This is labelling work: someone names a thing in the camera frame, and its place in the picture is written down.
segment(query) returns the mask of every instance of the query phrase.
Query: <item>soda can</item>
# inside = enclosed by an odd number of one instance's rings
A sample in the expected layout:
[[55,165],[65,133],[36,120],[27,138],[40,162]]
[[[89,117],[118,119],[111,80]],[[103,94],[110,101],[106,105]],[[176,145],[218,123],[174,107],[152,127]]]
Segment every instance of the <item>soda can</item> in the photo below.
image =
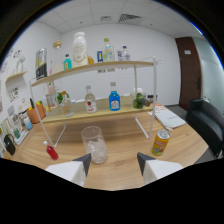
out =
[[103,52],[97,51],[97,60],[98,62],[103,62]]
[[47,49],[42,48],[36,53],[36,79],[47,77]]
[[170,133],[166,130],[159,130],[156,134],[154,145],[152,148],[152,153],[155,156],[161,156],[167,146],[170,138]]

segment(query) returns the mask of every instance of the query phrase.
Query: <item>blue bottle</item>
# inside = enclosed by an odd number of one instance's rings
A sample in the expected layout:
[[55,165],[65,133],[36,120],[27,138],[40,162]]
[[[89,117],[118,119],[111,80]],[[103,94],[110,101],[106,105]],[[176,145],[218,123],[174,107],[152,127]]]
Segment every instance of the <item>blue bottle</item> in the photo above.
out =
[[64,61],[64,70],[68,70],[68,69],[72,68],[72,62],[69,58],[69,54],[66,54],[65,57],[66,57],[66,59]]
[[120,96],[117,94],[116,82],[111,82],[110,86],[111,86],[111,94],[109,96],[110,110],[112,111],[120,110],[121,108]]

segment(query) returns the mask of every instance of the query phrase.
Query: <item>floor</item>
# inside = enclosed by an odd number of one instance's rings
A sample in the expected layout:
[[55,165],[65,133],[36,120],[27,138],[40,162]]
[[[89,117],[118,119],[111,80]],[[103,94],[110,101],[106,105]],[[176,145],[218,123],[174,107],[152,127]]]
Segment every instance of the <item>floor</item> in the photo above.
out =
[[[175,114],[177,114],[180,118],[186,120],[185,119],[186,114],[187,114],[186,110],[182,109],[179,106],[166,106],[166,107],[169,108]],[[195,164],[209,162],[209,161],[213,160],[213,157],[214,156],[213,156],[211,149],[208,148],[207,151],[201,156],[201,158]]]

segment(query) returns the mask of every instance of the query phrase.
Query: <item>ceiling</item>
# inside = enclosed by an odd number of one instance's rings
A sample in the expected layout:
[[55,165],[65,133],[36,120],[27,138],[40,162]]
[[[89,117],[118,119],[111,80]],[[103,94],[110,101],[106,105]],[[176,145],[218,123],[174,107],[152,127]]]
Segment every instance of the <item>ceiling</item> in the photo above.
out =
[[[122,14],[141,18],[119,22]],[[111,20],[101,21],[102,16],[110,16]],[[54,8],[37,21],[61,34],[85,26],[122,23],[157,30],[173,38],[191,36],[204,39],[183,16],[152,0],[72,0]]]

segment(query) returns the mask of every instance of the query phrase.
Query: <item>black chair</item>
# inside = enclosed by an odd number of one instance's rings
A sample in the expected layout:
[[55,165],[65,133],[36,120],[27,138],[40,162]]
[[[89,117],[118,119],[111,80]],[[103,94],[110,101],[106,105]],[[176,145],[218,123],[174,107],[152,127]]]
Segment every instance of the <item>black chair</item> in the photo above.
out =
[[191,99],[186,122],[204,139],[214,154],[223,157],[224,116],[212,104],[202,99]]

